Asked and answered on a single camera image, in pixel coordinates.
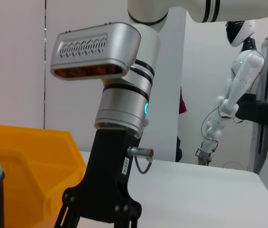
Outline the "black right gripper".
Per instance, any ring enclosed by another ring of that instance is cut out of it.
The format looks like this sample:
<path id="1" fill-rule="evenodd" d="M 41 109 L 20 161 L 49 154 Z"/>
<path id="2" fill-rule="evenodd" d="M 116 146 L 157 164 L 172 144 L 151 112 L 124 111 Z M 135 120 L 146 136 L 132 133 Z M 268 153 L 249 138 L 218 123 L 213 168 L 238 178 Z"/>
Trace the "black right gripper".
<path id="1" fill-rule="evenodd" d="M 142 206 L 128 192 L 127 150 L 138 144 L 126 130 L 97 130 L 84 177 L 64 191 L 54 228 L 76 228 L 80 218 L 137 228 Z"/>

